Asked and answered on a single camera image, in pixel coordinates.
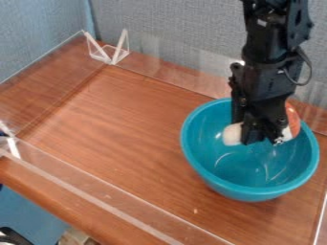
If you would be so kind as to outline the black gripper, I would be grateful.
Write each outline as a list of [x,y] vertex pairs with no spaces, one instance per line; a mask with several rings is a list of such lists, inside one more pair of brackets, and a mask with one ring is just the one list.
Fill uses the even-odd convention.
[[242,122],[242,144],[269,139],[273,143],[289,125],[286,101],[295,93],[303,68],[302,49],[287,49],[283,25],[246,21],[247,41],[242,50],[246,62],[231,64],[231,121]]

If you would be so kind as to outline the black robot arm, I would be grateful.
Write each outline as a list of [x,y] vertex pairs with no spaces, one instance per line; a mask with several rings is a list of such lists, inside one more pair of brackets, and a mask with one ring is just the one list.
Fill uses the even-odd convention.
[[309,0],[241,1],[247,41],[243,61],[230,65],[231,122],[243,145],[279,145],[293,139],[286,101],[305,84],[302,68],[313,65],[302,49],[314,27]]

